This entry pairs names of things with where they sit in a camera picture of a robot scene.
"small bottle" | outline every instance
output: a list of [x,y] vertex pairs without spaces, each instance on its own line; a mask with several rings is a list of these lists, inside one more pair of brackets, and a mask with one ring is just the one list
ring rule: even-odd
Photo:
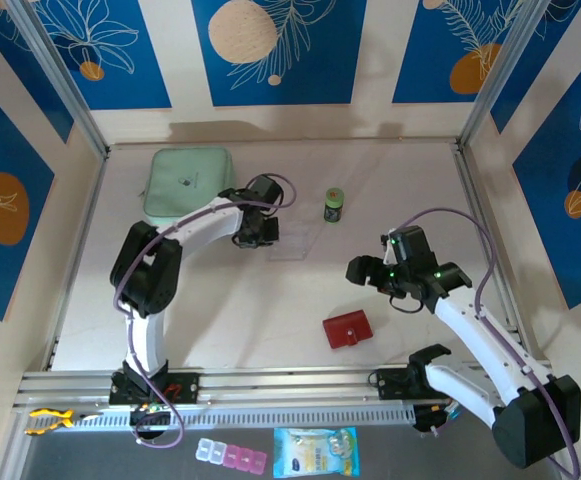
[[337,223],[341,220],[343,210],[343,190],[340,188],[329,188],[326,192],[326,208],[323,218],[326,222]]

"green pouch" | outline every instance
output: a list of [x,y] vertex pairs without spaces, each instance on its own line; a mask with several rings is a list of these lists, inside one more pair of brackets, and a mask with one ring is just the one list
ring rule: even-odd
[[165,225],[207,205],[234,187],[230,152],[222,147],[166,148],[152,159],[143,211],[153,225]]

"red wallet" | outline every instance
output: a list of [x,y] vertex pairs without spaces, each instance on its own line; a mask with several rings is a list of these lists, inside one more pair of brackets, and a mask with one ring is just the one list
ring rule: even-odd
[[368,317],[363,310],[324,320],[323,328],[333,349],[351,347],[373,336]]

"snack bag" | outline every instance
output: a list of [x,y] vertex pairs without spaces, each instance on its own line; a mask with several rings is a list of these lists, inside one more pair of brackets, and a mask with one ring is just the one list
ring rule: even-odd
[[357,429],[274,429],[274,478],[361,474]]

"wall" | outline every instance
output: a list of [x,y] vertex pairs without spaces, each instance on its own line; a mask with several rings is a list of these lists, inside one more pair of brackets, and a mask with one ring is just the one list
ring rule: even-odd
[[523,2],[33,5],[107,141],[126,143],[456,136]]
[[545,65],[519,64],[511,78],[536,70],[536,80],[507,125],[493,110],[471,150],[524,321],[581,386],[581,5],[571,21],[550,55],[531,42],[524,56]]
[[0,53],[0,447],[22,373],[41,367],[101,165],[20,52]]

